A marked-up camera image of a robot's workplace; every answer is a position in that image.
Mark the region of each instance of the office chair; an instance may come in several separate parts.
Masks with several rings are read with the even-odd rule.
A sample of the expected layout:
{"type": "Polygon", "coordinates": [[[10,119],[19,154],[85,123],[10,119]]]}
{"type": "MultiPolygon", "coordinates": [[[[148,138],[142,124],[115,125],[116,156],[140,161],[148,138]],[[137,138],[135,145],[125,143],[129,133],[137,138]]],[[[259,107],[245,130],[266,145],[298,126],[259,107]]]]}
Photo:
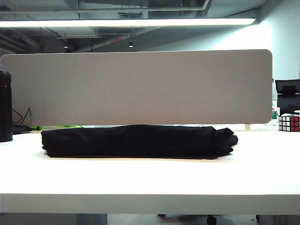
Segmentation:
{"type": "Polygon", "coordinates": [[[300,110],[300,80],[276,80],[277,107],[280,115],[300,110]]]}

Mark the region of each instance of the rubik's cube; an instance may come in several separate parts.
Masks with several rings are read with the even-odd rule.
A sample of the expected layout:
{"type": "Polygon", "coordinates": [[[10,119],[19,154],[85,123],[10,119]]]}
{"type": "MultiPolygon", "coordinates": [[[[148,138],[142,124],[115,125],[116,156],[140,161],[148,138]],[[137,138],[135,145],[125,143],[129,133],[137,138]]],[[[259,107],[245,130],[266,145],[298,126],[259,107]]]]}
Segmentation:
{"type": "Polygon", "coordinates": [[[300,131],[300,117],[298,116],[279,116],[279,130],[300,131]]]}

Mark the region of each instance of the desk surface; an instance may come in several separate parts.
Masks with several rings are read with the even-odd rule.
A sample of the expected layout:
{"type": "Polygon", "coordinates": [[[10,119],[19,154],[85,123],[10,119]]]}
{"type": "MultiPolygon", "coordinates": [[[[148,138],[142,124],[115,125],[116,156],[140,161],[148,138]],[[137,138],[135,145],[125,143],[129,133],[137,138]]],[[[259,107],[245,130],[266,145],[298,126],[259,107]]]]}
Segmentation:
{"type": "Polygon", "coordinates": [[[50,158],[39,132],[0,143],[1,212],[300,214],[300,133],[234,130],[215,160],[50,158]]]}

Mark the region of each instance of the folded black cloth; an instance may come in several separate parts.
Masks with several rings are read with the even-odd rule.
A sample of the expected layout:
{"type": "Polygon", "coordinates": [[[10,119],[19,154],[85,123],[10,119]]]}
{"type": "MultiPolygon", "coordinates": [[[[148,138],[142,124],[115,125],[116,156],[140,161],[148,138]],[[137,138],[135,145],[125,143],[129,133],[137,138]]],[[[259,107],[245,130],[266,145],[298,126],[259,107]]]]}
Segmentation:
{"type": "Polygon", "coordinates": [[[227,155],[238,142],[228,129],[127,125],[43,131],[50,157],[202,158],[227,155]]]}

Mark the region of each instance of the light fixture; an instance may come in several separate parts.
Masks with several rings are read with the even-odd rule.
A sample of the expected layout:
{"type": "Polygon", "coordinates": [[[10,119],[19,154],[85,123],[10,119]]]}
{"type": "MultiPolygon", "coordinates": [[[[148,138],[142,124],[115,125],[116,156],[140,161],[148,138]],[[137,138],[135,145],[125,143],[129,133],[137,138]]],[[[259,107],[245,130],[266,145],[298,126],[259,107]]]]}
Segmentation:
{"type": "Polygon", "coordinates": [[[0,21],[0,28],[13,27],[149,27],[149,26],[207,26],[250,25],[255,19],[159,19],[159,20],[39,20],[0,21]]]}

